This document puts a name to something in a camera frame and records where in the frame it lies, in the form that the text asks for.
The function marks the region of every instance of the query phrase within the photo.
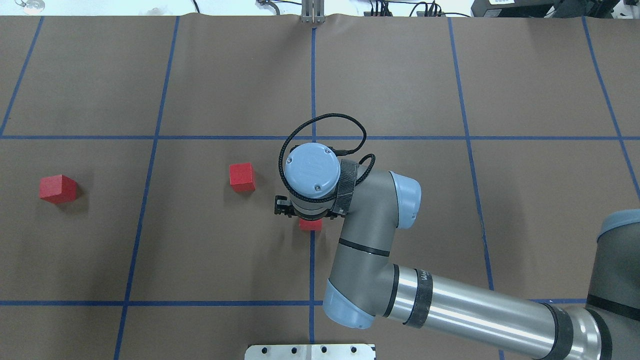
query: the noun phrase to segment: power cord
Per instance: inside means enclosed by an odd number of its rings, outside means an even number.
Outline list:
[[[305,122],[304,124],[298,126],[298,128],[295,129],[291,133],[291,135],[289,135],[287,137],[287,139],[284,141],[284,143],[282,144],[282,148],[280,149],[280,154],[278,156],[278,171],[280,172],[280,178],[282,179],[282,183],[287,188],[289,193],[291,193],[291,195],[293,197],[297,197],[298,199],[300,199],[302,201],[310,202],[310,203],[313,203],[313,204],[320,204],[320,203],[323,203],[323,202],[328,202],[328,201],[335,200],[337,195],[334,193],[333,195],[329,195],[329,196],[323,197],[321,199],[313,199],[313,198],[306,197],[306,196],[298,193],[296,190],[293,189],[293,187],[291,187],[291,185],[287,181],[287,178],[284,176],[284,168],[282,166],[282,161],[284,160],[284,153],[287,150],[287,147],[289,146],[289,143],[291,143],[291,140],[293,140],[293,138],[302,129],[304,129],[305,127],[307,127],[307,126],[309,126],[309,125],[311,125],[311,124],[313,124],[315,122],[318,122],[318,121],[320,121],[322,119],[326,119],[328,117],[340,117],[340,118],[349,120],[352,123],[356,124],[356,126],[358,126],[358,128],[360,128],[360,130],[362,131],[362,140],[360,141],[358,146],[355,147],[355,149],[351,149],[351,150],[336,150],[333,147],[329,146],[329,149],[331,149],[331,151],[333,151],[333,153],[336,156],[351,155],[351,154],[354,154],[355,152],[357,152],[358,150],[360,150],[362,148],[362,146],[364,145],[365,141],[367,141],[367,131],[365,130],[364,126],[362,126],[362,124],[359,121],[357,121],[353,117],[350,117],[349,115],[340,114],[340,113],[328,113],[328,114],[320,115],[318,117],[314,117],[313,119],[311,119],[311,120]],[[359,164],[362,165],[365,161],[367,161],[367,159],[371,159],[371,160],[369,162],[369,165],[367,165],[367,168],[365,169],[364,173],[362,173],[362,175],[356,180],[356,186],[361,184],[362,181],[364,181],[367,178],[367,176],[369,176],[369,173],[371,172],[371,169],[373,168],[373,165],[376,162],[376,156],[374,154],[367,154],[360,160]]]

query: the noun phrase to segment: white metal plate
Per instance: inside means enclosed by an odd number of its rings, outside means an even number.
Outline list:
[[[372,344],[253,345],[244,360],[376,360]]]

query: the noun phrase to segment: red cube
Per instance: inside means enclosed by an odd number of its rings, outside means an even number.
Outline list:
[[[40,179],[40,198],[53,204],[61,204],[76,199],[77,184],[64,175]]]
[[[255,174],[251,163],[229,165],[229,181],[235,192],[255,190]]]
[[[298,226],[303,231],[320,231],[322,230],[322,219],[316,221],[308,221],[300,219]]]

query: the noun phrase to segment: robotic manipulator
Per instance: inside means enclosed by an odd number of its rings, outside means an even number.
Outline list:
[[[308,142],[285,155],[304,127],[329,117],[356,124],[360,145],[346,151]],[[344,157],[366,138],[356,119],[329,113],[297,128],[278,159],[290,198],[276,196],[276,214],[344,217],[324,294],[329,318],[366,329],[382,316],[533,359],[640,359],[640,209],[613,213],[602,224],[585,307],[514,298],[389,262],[394,233],[413,225],[422,192],[414,179],[373,169],[373,154],[359,162]]]

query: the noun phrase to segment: metal clamp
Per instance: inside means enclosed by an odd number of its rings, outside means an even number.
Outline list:
[[[324,22],[324,0],[302,0],[302,22]]]

